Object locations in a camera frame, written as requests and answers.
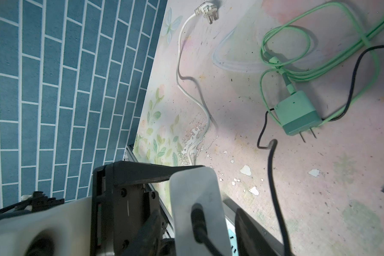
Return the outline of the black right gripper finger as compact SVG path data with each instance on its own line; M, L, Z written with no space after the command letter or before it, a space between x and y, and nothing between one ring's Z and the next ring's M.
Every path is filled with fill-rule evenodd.
M267 238L241 208L236 210L235 232L240 256L284 256L284 248Z

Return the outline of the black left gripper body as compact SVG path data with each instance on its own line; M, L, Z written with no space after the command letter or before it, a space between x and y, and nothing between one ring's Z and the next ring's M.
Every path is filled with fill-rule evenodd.
M205 245L190 235L166 238L169 224L158 191L151 183L197 166L118 161L93 171L91 256L203 256Z

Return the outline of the white USB charger adapter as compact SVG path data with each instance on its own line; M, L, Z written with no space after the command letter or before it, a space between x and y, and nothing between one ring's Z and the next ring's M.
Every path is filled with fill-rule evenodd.
M170 203L178 256L230 256L216 172L206 166L172 167Z

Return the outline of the light green charger with prongs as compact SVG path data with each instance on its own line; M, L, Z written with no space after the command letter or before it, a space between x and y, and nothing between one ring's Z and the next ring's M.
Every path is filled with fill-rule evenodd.
M323 120L304 91L297 91L274 107L277 118L289 136L300 135L304 143L302 132L310 131L316 139L313 128L322 124Z

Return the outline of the white power strip colourful sockets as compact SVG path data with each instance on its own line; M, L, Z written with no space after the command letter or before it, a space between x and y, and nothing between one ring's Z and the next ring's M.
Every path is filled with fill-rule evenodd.
M228 226L228 236L229 236L229 241L231 246L231 253L233 256L237 256L239 252L237 248L237 237L235 234L234 226Z

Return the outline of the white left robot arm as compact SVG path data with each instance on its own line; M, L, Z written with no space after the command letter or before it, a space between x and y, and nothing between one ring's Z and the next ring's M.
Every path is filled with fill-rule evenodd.
M0 256L207 256L193 206L216 175L204 166L119 161L93 172L92 195L0 213Z

